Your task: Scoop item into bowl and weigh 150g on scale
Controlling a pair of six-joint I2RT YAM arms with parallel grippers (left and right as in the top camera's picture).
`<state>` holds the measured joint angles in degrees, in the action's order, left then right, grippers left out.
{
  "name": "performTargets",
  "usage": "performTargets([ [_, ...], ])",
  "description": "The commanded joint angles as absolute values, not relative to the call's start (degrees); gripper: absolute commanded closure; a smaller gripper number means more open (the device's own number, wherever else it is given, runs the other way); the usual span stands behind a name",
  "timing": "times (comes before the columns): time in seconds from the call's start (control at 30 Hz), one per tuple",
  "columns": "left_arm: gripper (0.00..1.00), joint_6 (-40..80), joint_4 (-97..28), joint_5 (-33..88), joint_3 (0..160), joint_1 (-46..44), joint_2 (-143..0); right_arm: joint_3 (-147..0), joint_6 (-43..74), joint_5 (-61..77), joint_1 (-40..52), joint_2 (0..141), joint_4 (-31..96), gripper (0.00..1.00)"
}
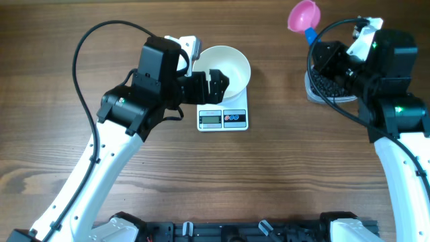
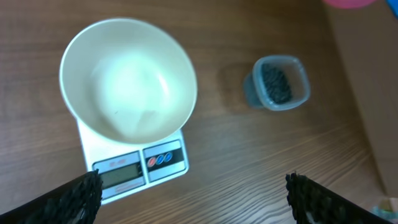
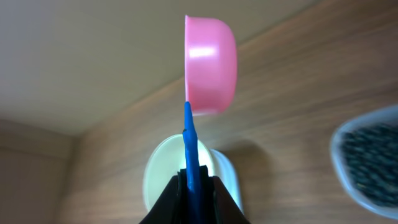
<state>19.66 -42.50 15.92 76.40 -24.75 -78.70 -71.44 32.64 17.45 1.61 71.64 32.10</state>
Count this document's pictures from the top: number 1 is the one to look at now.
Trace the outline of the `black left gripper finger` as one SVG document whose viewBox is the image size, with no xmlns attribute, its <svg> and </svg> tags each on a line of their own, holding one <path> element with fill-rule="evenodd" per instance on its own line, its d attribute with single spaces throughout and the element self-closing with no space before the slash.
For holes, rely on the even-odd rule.
<svg viewBox="0 0 430 242">
<path fill-rule="evenodd" d="M 226 94 L 226 90 L 230 84 L 230 79 L 224 75 L 221 71 L 219 71 L 219 101 L 222 101 L 224 99 L 224 96 Z"/>
<path fill-rule="evenodd" d="M 209 93 L 209 104 L 218 104 L 221 102 L 221 76 L 220 71 L 218 69 L 210 69 L 210 93 Z"/>
</svg>

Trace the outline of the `white bowl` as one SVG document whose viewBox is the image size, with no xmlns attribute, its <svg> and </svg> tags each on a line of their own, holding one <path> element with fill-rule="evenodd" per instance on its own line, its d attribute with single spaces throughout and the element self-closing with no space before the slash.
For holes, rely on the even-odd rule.
<svg viewBox="0 0 430 242">
<path fill-rule="evenodd" d="M 251 66 L 246 56 L 230 46 L 213 46 L 204 50 L 193 64 L 193 71 L 219 70 L 229 78 L 229 85 L 224 92 L 223 100 L 233 99 L 245 90 L 251 78 Z"/>
</svg>

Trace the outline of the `white kitchen scale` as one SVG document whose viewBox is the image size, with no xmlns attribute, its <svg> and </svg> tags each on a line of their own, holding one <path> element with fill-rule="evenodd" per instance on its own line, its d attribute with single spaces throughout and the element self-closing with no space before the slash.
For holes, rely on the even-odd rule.
<svg viewBox="0 0 430 242">
<path fill-rule="evenodd" d="M 244 131 L 249 128 L 247 89 L 219 104 L 197 105 L 200 132 Z"/>
</svg>

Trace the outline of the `pink scoop with blue handle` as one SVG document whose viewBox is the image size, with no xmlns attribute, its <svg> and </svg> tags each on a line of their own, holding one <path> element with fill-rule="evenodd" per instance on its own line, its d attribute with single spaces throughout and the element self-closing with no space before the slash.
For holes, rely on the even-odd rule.
<svg viewBox="0 0 430 242">
<path fill-rule="evenodd" d="M 302 0 L 288 16 L 288 29 L 305 36 L 310 46 L 316 39 L 316 27 L 321 18 L 320 8 L 315 1 Z"/>
</svg>

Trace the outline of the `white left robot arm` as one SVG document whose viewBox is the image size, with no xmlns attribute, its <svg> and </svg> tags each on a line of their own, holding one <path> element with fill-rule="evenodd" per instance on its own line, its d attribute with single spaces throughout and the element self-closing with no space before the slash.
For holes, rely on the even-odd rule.
<svg viewBox="0 0 430 242">
<path fill-rule="evenodd" d="M 200 53 L 195 36 L 148 38 L 138 67 L 102 97 L 94 133 L 55 200 L 30 229 L 12 231 L 9 240 L 148 241 L 146 223 L 125 212 L 103 225 L 94 221 L 125 164 L 165 121 L 165 110 L 222 101 L 228 77 L 217 69 L 192 71 Z"/>
</svg>

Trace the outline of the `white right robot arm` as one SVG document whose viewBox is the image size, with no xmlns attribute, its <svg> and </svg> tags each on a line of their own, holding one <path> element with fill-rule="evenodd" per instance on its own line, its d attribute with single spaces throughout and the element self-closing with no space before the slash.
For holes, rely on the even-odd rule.
<svg viewBox="0 0 430 242">
<path fill-rule="evenodd" d="M 366 57 L 339 41 L 310 43 L 308 70 L 333 81 L 359 101 L 359 115 L 333 109 L 368 131 L 384 169 L 398 241 L 429 240 L 429 110 L 409 93 L 418 48 L 399 30 L 377 30 Z"/>
</svg>

